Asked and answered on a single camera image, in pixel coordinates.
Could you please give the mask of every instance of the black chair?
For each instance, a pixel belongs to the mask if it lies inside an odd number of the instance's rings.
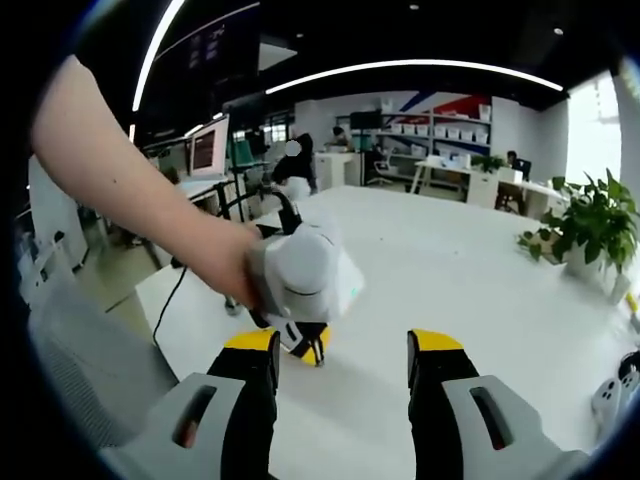
[[[529,174],[531,173],[531,162],[529,160],[518,158],[513,162],[511,168],[522,172],[522,178],[527,182],[529,181]]]

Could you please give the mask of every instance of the floor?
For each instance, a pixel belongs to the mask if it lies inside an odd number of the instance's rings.
[[[405,183],[370,188],[404,192]],[[420,195],[462,201],[459,193],[439,188],[422,188]],[[116,246],[113,241],[107,244],[95,225],[85,229],[85,237],[89,254],[84,267],[76,272],[80,287],[103,311],[151,342],[151,331],[135,293],[135,286],[156,272],[146,250],[142,246]]]

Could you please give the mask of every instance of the ceiling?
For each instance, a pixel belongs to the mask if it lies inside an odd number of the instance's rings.
[[[189,104],[185,99],[196,93],[205,98],[207,92],[193,90],[211,90],[214,82],[205,79],[197,87],[180,88],[185,66],[177,61],[172,64],[169,53],[164,66],[161,68],[158,61],[158,67],[151,71],[140,112],[137,116],[131,113],[140,66],[169,1],[156,2],[154,7],[149,3],[113,2],[111,13],[82,42],[79,56],[94,71],[123,127],[144,123],[147,113],[149,119],[162,117],[163,125],[171,118],[180,118],[180,124],[196,123],[195,117],[201,113],[193,112],[193,120],[187,121],[191,107],[185,106]],[[159,52],[203,24],[251,3],[186,0]],[[244,52],[237,53],[236,60],[249,55],[243,49],[248,41],[243,38],[253,34],[297,54],[259,75],[256,66],[251,78],[236,82],[226,95],[263,91],[305,75],[372,61],[448,59],[512,68],[560,84],[565,92],[493,72],[405,66],[337,75],[292,87],[269,95],[264,108],[279,110],[296,101],[367,91],[426,90],[502,96],[542,110],[565,98],[566,89],[613,67],[620,56],[616,50],[619,37],[605,21],[609,13],[602,6],[596,10],[587,0],[396,0],[379,5],[345,0],[262,1],[257,22],[235,44],[238,52]],[[557,35],[555,28],[564,34]]]

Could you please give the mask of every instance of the black cable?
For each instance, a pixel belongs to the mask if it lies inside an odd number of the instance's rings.
[[[158,323],[156,324],[156,328],[153,329],[153,341],[156,344],[156,346],[158,347],[158,350],[160,350],[160,353],[162,354],[163,357],[164,357],[164,353],[162,353],[162,349],[160,348],[160,345],[158,344],[158,341],[156,340],[156,333],[158,333],[158,328],[160,328],[160,324],[162,323],[162,317],[164,316],[164,312],[167,309],[167,307],[169,306],[169,302],[173,298],[173,295],[176,293],[176,290],[178,290],[178,287],[182,283],[182,280],[184,279],[185,273],[187,273],[187,266],[186,265],[184,267],[182,267],[182,273],[180,273],[180,278],[178,279],[178,283],[176,283],[176,286],[173,287],[173,290],[171,290],[171,293],[169,294],[169,298],[167,298],[167,301],[165,302],[164,307],[162,307],[162,311],[160,312],[160,318],[158,318]]]

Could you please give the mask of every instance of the human arm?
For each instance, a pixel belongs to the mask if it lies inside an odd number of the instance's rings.
[[[43,168],[71,197],[157,243],[214,290],[257,306],[246,268],[255,230],[192,205],[129,141],[75,57],[49,86],[31,140]]]

